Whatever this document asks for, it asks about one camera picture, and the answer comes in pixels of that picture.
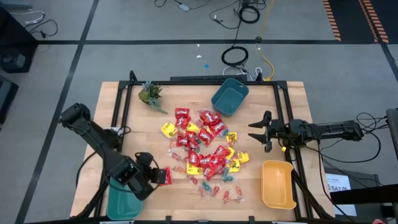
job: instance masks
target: succulent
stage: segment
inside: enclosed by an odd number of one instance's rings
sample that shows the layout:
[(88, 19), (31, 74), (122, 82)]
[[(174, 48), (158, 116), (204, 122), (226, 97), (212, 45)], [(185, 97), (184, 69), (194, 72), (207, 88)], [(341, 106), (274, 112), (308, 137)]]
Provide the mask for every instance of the succulent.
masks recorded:
[(146, 81), (142, 84), (142, 87), (143, 89), (138, 93), (140, 100), (150, 105), (154, 110), (167, 114), (166, 111), (160, 108), (160, 102), (158, 100), (158, 98), (161, 97), (159, 93), (162, 91), (160, 85), (155, 85), (152, 84), (151, 81)]

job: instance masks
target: wooden table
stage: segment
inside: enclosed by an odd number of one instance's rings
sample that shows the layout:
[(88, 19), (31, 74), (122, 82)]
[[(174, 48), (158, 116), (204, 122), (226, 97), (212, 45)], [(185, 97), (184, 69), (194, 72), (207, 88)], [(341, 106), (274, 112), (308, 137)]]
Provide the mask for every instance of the wooden table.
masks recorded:
[[(300, 118), (312, 122), (307, 96), (302, 82), (288, 82), (289, 96), (294, 118)], [(104, 82), (99, 94), (95, 111), (94, 121), (100, 126), (107, 128), (111, 124), (118, 82)], [(211, 97), (219, 86), (163, 86), (161, 105), (169, 112), (164, 115), (151, 110), (148, 105), (142, 103), (138, 93), (142, 89), (134, 86), (132, 89), (131, 104), (127, 126), (131, 133), (124, 138), (123, 154), (134, 158), (134, 153), (148, 151), (154, 155), (160, 167), (173, 167), (181, 165), (177, 161), (166, 156), (169, 149), (169, 140), (159, 133), (160, 127), (167, 121), (175, 122), (174, 109), (176, 107), (190, 108), (190, 115), (195, 119), (197, 110), (211, 108)], [(123, 93), (122, 105), (126, 91)], [(280, 90), (284, 118), (287, 122), (287, 112), (283, 92)], [(264, 133), (264, 130), (249, 128), (248, 124), (259, 121), (265, 110), (272, 112), (272, 118), (277, 118), (274, 90), (271, 86), (249, 86), (249, 94), (234, 116), (223, 118), (230, 131), (238, 131), (238, 141), (233, 146), (237, 151), (246, 151), (251, 160), (241, 166), (241, 171), (236, 173), (236, 181), (232, 184), (221, 184), (220, 194), (209, 200), (202, 199), (199, 191), (194, 188), (184, 174), (172, 172), (173, 184), (159, 187), (145, 201), (142, 213), (136, 220), (164, 220), (165, 216), (171, 215), (173, 220), (248, 220), (253, 215), (256, 220), (295, 220), (293, 210), (279, 210), (267, 207), (261, 201), (260, 173), (262, 163), (266, 160), (284, 161), (283, 152), (277, 141), (273, 139), (273, 150), (264, 152), (264, 146), (248, 136), (248, 133)], [(122, 110), (119, 112), (118, 126), (121, 122)], [(204, 149), (202, 154), (213, 153), (217, 146), (225, 144), (224, 138), (216, 138), (209, 148)], [(87, 147), (85, 157), (93, 152)], [(302, 159), (307, 178), (308, 188), (318, 200), (320, 205), (334, 216), (333, 207), (322, 190), (319, 176), (318, 154), (308, 149), (302, 149)], [(79, 184), (76, 190), (71, 215), (76, 215), (83, 210), (98, 189), (102, 169), (102, 160), (98, 155), (91, 158), (81, 170)], [(212, 186), (221, 183), (220, 177), (216, 176), (210, 182)], [(240, 185), (246, 201), (238, 203), (230, 201), (228, 204), (221, 202), (225, 190)], [(306, 216), (301, 191), (298, 189), (298, 200), (302, 216)], [(104, 196), (104, 204), (101, 214), (106, 214), (108, 193)]]

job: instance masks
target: teal bowl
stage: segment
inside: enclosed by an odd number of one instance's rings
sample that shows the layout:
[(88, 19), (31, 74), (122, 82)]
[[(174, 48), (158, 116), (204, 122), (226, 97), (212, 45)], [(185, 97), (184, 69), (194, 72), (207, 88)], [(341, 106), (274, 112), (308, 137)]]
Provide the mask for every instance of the teal bowl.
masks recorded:
[(234, 78), (229, 78), (211, 98), (213, 109), (225, 116), (232, 116), (249, 94), (249, 88)]
[[(130, 190), (111, 178), (111, 184), (117, 188)], [(109, 188), (108, 207), (106, 214), (111, 220), (132, 220), (142, 211), (142, 201), (138, 200), (133, 193), (122, 192), (112, 187)]]

